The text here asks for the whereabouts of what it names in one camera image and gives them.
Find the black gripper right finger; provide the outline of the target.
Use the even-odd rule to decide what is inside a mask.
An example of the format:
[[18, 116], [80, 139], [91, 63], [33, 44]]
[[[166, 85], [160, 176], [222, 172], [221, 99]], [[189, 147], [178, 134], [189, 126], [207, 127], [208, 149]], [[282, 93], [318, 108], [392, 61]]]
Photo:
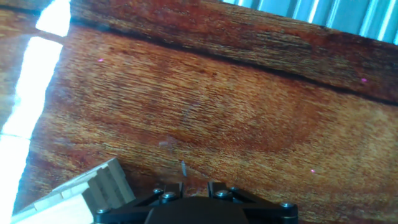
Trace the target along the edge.
[[224, 182], [208, 182], [208, 196], [237, 205], [249, 223], [298, 224], [298, 206], [292, 202], [273, 203]]

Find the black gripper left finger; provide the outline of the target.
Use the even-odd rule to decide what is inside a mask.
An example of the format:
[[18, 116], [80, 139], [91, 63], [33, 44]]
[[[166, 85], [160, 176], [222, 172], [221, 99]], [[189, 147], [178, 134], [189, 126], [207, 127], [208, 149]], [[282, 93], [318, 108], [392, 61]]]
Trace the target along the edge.
[[183, 182], [154, 188], [150, 194], [138, 197], [119, 208], [98, 208], [95, 223], [145, 223], [150, 212], [157, 206], [183, 197]]

